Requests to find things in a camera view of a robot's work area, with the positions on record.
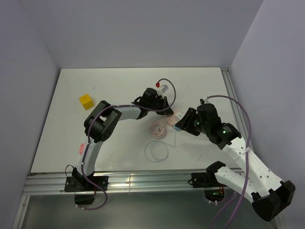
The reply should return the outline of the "white USB charger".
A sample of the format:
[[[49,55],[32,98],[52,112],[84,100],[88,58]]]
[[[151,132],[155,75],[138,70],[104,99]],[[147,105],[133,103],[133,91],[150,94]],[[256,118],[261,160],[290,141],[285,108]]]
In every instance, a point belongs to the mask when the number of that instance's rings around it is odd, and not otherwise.
[[[177,117],[178,120],[181,120],[183,118],[183,114],[180,112],[176,112],[175,116]]]

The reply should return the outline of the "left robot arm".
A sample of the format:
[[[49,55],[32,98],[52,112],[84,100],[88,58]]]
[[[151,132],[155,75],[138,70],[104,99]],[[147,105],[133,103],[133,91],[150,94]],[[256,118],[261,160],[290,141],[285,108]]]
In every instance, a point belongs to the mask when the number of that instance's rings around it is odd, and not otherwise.
[[[143,95],[130,104],[111,105],[103,100],[98,103],[94,110],[84,121],[87,142],[81,155],[81,160],[72,171],[72,177],[76,180],[76,186],[81,190],[92,187],[92,176],[95,164],[103,143],[113,134],[119,121],[139,120],[144,118],[148,112],[158,115],[172,115],[171,106],[176,100],[176,93],[171,104],[167,97],[160,91],[147,88]]]

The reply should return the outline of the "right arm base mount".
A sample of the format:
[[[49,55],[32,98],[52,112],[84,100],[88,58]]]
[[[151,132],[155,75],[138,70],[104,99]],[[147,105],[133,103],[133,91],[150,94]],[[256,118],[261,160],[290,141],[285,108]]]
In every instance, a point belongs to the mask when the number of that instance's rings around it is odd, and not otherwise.
[[[210,173],[191,173],[188,184],[193,188],[203,188],[204,196],[208,201],[216,203],[224,200],[225,185],[220,184]]]

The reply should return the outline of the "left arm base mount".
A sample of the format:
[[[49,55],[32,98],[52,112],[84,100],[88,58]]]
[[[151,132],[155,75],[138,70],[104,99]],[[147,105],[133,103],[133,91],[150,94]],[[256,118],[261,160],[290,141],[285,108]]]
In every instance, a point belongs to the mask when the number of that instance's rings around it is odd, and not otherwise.
[[[66,175],[66,183],[64,192],[74,193],[74,203],[76,207],[84,210],[95,210],[103,207],[108,201],[108,194],[106,193],[108,187],[108,176],[95,176],[91,174],[87,179],[79,173],[77,168],[73,167],[71,176]],[[91,205],[96,197],[98,191],[101,191],[104,196],[104,202],[97,207],[88,207]]]

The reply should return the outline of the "blue charger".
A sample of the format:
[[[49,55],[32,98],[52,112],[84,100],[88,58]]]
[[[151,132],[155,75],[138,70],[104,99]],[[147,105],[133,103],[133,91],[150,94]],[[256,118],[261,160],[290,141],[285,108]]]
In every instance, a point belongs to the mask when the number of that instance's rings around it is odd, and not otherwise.
[[[179,128],[176,124],[173,125],[173,129],[175,131],[181,131],[181,128]]]

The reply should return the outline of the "pink round power strip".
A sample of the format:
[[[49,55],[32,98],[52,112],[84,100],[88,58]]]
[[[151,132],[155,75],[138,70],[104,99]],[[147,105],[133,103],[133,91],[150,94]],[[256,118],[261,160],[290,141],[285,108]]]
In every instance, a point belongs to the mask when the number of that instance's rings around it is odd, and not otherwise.
[[[167,116],[166,117],[166,122],[170,127],[173,127],[174,124],[176,124],[177,122],[179,122],[180,120],[177,119],[177,117],[175,116],[175,113],[173,115]]]

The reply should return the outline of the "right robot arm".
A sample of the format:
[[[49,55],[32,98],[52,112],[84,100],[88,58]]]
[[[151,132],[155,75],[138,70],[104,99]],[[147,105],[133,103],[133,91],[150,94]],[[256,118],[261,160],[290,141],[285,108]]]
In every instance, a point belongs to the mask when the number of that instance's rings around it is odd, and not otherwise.
[[[204,178],[192,175],[193,187],[223,184],[243,194],[256,214],[267,222],[291,204],[295,185],[274,174],[246,146],[240,132],[232,124],[221,121],[213,104],[204,103],[196,109],[189,108],[174,127],[194,136],[205,134],[211,143],[217,145],[245,172],[245,176],[239,175],[225,163],[216,161],[206,168]]]

